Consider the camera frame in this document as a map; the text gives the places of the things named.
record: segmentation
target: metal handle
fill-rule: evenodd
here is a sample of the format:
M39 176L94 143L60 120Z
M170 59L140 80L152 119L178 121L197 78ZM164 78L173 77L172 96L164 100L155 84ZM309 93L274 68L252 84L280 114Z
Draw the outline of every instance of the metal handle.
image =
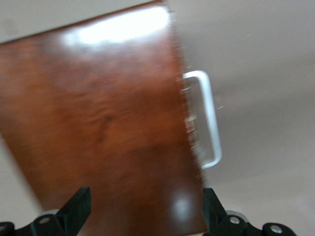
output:
M209 168L217 164L222 156L210 80L208 75L201 70L188 72L183 75L183 78L191 88L191 109L194 113L192 119L199 137L194 151L200 167Z

